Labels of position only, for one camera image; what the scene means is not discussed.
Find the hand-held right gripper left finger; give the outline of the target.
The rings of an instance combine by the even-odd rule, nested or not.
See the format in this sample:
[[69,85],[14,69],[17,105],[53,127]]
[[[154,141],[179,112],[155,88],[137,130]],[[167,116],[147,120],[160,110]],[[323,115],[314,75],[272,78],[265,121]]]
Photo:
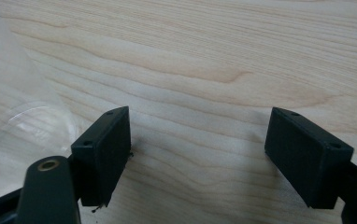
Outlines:
[[108,206],[131,153],[129,107],[104,113],[72,145],[70,168],[83,206]]

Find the clear plastic cup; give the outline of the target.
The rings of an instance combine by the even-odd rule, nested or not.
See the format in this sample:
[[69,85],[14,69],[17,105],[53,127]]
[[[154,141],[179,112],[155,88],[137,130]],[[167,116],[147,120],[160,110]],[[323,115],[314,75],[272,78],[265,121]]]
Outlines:
[[26,169],[69,154],[69,110],[0,18],[0,196],[22,187]]

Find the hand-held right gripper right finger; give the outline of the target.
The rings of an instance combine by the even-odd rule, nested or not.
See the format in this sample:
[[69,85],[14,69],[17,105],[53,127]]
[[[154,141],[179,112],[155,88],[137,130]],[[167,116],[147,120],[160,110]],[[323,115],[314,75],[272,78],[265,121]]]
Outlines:
[[274,107],[264,151],[306,205],[335,207],[340,175],[350,164],[353,147],[302,115]]

